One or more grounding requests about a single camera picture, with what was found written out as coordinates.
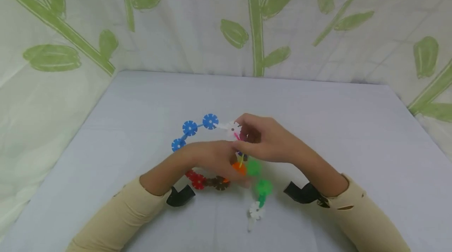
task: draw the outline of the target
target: green snowflake block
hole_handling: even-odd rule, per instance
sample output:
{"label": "green snowflake block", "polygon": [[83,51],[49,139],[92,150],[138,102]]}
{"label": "green snowflake block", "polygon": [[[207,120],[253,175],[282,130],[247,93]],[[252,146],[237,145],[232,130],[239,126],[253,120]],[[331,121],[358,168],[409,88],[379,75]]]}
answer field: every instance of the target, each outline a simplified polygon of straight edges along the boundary
{"label": "green snowflake block", "polygon": [[272,192],[273,185],[268,180],[259,180],[258,184],[256,184],[256,193],[258,196],[264,195],[267,196]]}
{"label": "green snowflake block", "polygon": [[257,176],[261,174],[261,164],[254,159],[250,159],[246,163],[246,173],[248,175]]}

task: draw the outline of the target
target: beige sleeve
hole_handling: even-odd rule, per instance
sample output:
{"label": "beige sleeve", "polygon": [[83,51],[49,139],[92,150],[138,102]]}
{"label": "beige sleeve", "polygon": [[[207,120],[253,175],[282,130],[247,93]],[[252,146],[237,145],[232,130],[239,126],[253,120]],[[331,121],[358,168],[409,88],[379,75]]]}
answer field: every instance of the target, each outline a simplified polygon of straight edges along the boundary
{"label": "beige sleeve", "polygon": [[350,177],[349,186],[337,197],[325,198],[329,211],[359,252],[409,252],[391,220]]}
{"label": "beige sleeve", "polygon": [[72,239],[66,252],[117,252],[163,208],[171,191],[154,196],[139,177],[107,202]]}

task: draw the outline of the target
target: wrist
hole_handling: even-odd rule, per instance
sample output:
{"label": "wrist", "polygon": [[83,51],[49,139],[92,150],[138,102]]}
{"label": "wrist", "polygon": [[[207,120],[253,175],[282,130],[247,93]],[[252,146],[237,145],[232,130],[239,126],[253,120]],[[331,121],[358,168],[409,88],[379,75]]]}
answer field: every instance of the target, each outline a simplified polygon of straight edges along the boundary
{"label": "wrist", "polygon": [[176,165],[178,168],[182,168],[185,171],[189,171],[196,167],[196,157],[191,154],[191,151],[184,151],[183,148],[171,154],[168,159],[171,160],[173,165]]}
{"label": "wrist", "polygon": [[298,144],[294,150],[292,150],[292,155],[290,157],[290,163],[300,170],[303,170],[309,166],[312,161],[321,159],[319,154],[316,153],[311,147],[307,146],[305,143],[301,142]]}

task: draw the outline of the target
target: blue snowflake block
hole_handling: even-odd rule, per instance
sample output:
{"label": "blue snowflake block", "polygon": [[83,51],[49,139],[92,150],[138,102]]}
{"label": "blue snowflake block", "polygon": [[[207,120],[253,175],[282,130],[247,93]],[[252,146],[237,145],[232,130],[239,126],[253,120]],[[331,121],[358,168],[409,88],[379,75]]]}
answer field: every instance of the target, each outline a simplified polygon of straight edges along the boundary
{"label": "blue snowflake block", "polygon": [[202,124],[206,129],[213,130],[216,128],[215,124],[218,124],[218,117],[214,115],[213,113],[209,113],[208,115],[205,115],[202,119]]}
{"label": "blue snowflake block", "polygon": [[185,140],[182,140],[180,138],[174,139],[173,143],[171,144],[171,148],[173,149],[173,152],[175,152],[184,147],[186,144],[187,143],[185,142]]}
{"label": "blue snowflake block", "polygon": [[197,124],[194,121],[186,121],[182,126],[184,134],[187,136],[193,136],[197,132]]}

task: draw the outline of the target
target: table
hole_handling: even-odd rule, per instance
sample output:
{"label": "table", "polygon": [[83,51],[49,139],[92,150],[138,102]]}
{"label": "table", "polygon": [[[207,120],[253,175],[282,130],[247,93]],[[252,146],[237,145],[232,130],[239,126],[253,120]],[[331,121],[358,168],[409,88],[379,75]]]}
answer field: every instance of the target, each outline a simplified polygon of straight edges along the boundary
{"label": "table", "polygon": [[[45,178],[0,251],[61,252],[112,195],[172,153],[189,119],[273,116],[364,187],[412,251],[451,251],[452,164],[387,86],[122,71]],[[187,142],[226,139],[200,129]],[[145,226],[127,251],[353,251],[315,204],[283,190],[307,180],[263,165],[274,184],[266,215],[247,232],[250,190],[196,191]],[[188,183],[182,178],[178,190]]]}

